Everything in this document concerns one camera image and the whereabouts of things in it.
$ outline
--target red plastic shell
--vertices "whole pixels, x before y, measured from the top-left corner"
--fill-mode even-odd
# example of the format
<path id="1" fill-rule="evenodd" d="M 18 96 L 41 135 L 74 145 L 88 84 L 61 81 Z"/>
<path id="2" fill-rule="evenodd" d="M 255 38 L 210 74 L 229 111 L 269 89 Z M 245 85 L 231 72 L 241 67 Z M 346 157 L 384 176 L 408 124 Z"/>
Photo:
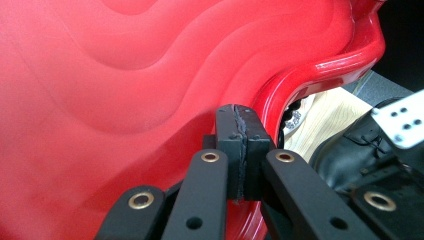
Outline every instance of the red plastic shell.
<path id="1" fill-rule="evenodd" d="M 375 0 L 14 1 L 0 8 L 0 236 L 92 239 L 127 189 L 182 178 L 214 111 L 282 111 L 382 56 Z M 262 239 L 229 202 L 227 239 Z"/>

